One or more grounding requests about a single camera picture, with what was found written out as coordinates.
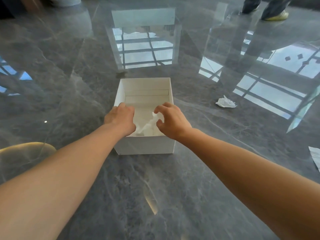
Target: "person's right arm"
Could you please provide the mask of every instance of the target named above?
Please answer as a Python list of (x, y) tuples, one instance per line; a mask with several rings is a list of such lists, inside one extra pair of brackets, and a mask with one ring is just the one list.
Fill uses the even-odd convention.
[(320, 185), (243, 148), (191, 127), (170, 103), (158, 106), (166, 136), (193, 151), (281, 239), (320, 239)]

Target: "person's left arm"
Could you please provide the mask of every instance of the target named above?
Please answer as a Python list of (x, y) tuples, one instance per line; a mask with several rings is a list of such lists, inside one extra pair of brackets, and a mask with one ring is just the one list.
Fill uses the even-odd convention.
[(114, 145), (135, 131), (121, 103), (104, 125), (0, 186), (0, 239), (53, 240), (74, 214)]

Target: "person's leg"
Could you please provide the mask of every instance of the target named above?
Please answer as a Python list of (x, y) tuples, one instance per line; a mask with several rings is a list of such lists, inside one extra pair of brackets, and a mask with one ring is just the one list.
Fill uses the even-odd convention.
[(260, 3), (261, 0), (245, 0), (243, 3), (242, 13), (249, 14), (256, 11)]
[(265, 21), (282, 21), (288, 18), (285, 11), (291, 0), (272, 0), (262, 13), (262, 20)]

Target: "yellow shoe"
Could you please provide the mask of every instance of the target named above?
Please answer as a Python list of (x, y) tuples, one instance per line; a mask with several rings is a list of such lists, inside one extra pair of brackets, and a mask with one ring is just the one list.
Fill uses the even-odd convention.
[(286, 12), (285, 10), (283, 10), (279, 15), (274, 16), (274, 17), (270, 17), (270, 18), (266, 18), (264, 19), (265, 21), (283, 21), (286, 20), (289, 16), (289, 13)]

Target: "person's left hand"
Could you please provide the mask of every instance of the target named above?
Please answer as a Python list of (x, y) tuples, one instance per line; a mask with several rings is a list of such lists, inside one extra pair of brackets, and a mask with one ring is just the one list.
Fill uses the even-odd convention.
[(122, 136), (128, 136), (136, 130), (134, 124), (134, 107), (127, 107), (125, 103), (114, 106), (104, 117), (104, 124), (116, 126), (122, 132)]

